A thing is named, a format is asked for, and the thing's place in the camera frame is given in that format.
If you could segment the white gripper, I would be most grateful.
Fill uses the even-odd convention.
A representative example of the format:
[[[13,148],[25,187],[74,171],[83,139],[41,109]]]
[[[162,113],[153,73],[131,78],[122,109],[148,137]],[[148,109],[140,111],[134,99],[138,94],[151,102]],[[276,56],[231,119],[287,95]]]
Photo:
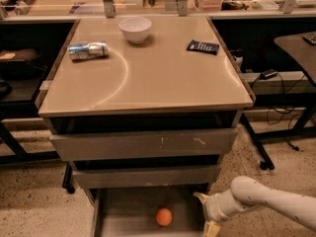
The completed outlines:
[[[202,237],[217,237],[220,231],[219,222],[226,221],[229,216],[224,212],[225,203],[228,201],[224,193],[208,196],[195,192],[194,196],[203,204],[203,213],[206,222],[203,227]]]

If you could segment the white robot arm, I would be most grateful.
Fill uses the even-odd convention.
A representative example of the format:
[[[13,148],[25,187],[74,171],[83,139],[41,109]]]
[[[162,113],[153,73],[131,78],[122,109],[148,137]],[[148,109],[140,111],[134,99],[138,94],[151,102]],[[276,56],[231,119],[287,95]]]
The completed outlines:
[[[229,188],[214,195],[195,192],[204,216],[202,237],[217,237],[220,223],[237,213],[244,213],[260,206],[316,230],[316,198],[269,188],[247,176],[231,181]]]

